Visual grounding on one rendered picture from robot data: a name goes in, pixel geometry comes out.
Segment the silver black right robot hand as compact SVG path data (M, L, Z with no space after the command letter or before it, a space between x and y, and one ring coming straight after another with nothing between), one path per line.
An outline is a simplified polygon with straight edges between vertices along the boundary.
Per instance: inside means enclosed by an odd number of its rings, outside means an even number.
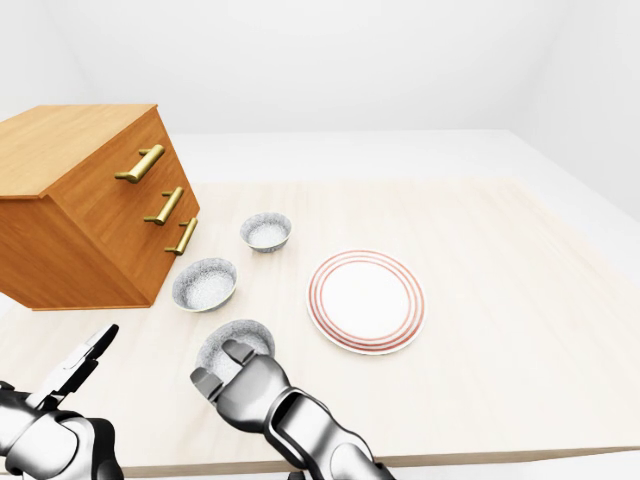
M271 421L278 401L291 389L283 368L269 355L257 354L234 339L222 344L226 356L241 366L228 383L203 367L190 375L196 389L216 406L219 415L234 428L261 433L276 444Z

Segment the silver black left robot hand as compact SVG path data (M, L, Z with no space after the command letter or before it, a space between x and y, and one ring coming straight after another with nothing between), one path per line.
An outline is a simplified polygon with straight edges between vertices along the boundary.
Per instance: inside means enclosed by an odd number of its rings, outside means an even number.
M86 417L59 405L95 370L118 330L111 324L96 332L32 393L0 381L0 457L9 474L22 480L78 480L74 420Z

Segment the patterned grey bowl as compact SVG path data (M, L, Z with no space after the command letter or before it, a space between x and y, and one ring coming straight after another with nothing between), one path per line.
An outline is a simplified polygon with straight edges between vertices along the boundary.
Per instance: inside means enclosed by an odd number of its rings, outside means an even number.
M278 212L255 214L245 220L240 228L242 240L259 253L272 253L282 248L291 232L291 221Z
M172 298L181 309L208 312L221 308L237 286L236 267L222 258L205 258L185 268L174 280Z
M229 339L249 345L256 354L275 356L273 336L263 324L251 319L239 319L222 325L201 346L195 366L216 375L224 384L229 383L241 370L241 366L222 348Z

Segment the white plate with red rings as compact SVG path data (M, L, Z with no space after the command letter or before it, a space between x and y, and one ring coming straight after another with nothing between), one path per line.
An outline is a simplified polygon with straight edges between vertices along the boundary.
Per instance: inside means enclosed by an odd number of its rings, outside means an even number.
M409 346L428 315L418 277L394 257L367 249L323 260L309 279L306 304L313 324L328 340L372 356Z

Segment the small wooden cabinet drawer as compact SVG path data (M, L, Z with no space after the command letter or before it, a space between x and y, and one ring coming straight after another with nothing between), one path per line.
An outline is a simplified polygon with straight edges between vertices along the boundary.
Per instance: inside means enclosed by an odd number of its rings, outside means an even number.
M175 255L164 251L175 246L183 228L180 222L196 217L199 205L182 167L171 165L151 171L137 184L121 182L122 196L113 222L105 231L105 241L113 260L136 291L151 305L174 262ZM144 222L156 215L167 198L163 191L183 187L184 193L162 226Z

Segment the medium wooden cabinet drawer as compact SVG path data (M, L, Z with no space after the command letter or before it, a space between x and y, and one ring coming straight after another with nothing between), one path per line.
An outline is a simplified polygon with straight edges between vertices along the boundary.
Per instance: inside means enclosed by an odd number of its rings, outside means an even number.
M139 150L156 145L164 154L136 183L116 178L139 163ZM166 258L179 240L181 222L199 210L194 192L166 135L125 142L89 162L65 194L77 218L108 253L125 267L140 269L143 259Z

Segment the large wooden cabinet drawer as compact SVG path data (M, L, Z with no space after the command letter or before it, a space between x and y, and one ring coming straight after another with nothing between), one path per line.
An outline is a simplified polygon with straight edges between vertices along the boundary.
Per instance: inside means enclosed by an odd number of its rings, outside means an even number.
M155 106L50 187L48 194L105 243L162 235L189 190Z

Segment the wooden cabinet with drawers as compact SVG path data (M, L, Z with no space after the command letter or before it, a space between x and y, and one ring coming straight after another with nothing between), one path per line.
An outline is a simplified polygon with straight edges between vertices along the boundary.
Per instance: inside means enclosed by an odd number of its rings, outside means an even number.
M48 190L152 106L43 105L0 122L0 293L34 310L150 306Z

